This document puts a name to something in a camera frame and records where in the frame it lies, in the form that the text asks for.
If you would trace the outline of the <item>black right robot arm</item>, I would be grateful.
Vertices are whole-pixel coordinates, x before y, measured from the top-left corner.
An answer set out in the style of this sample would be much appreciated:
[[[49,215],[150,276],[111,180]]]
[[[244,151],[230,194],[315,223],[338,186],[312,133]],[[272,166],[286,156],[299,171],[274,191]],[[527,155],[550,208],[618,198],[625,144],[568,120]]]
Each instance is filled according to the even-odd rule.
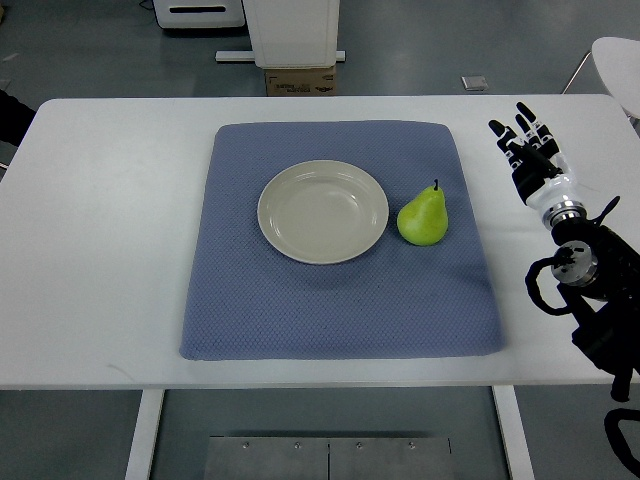
[[[639,253],[603,224],[619,201],[614,197],[593,219],[580,212],[553,220],[551,235],[558,249],[532,263],[525,286],[543,312],[574,317],[572,343],[613,376],[611,398],[624,403],[639,372]],[[545,268],[558,281],[561,307],[549,305],[540,292],[538,276]]]

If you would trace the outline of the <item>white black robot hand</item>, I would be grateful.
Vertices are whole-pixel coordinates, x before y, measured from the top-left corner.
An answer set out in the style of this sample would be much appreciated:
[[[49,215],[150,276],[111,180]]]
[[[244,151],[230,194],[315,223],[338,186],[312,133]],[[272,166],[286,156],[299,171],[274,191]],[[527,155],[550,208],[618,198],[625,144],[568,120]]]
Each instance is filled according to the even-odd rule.
[[[522,133],[497,120],[488,123],[496,145],[511,167],[511,178],[522,202],[535,210],[545,228],[585,218],[577,181],[549,127],[523,102],[516,104],[515,121]]]

